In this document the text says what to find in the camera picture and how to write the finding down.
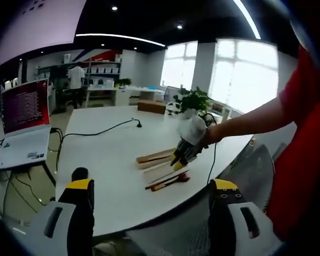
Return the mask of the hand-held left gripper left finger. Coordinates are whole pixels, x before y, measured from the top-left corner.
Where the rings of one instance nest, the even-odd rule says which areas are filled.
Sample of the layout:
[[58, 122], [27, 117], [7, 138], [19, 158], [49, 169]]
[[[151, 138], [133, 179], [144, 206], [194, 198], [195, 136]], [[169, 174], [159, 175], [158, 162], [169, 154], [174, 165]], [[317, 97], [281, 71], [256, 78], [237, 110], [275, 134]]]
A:
[[58, 201], [43, 207], [29, 226], [34, 255], [92, 255], [94, 180], [67, 184]]

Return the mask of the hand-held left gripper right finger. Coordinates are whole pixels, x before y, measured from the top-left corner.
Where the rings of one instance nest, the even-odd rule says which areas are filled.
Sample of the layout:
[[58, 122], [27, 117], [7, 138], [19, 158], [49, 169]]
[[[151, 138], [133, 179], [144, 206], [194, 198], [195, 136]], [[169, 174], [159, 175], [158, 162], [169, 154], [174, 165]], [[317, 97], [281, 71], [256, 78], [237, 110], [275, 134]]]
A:
[[274, 255], [282, 242], [266, 214], [230, 181], [212, 179], [209, 189], [210, 255]]

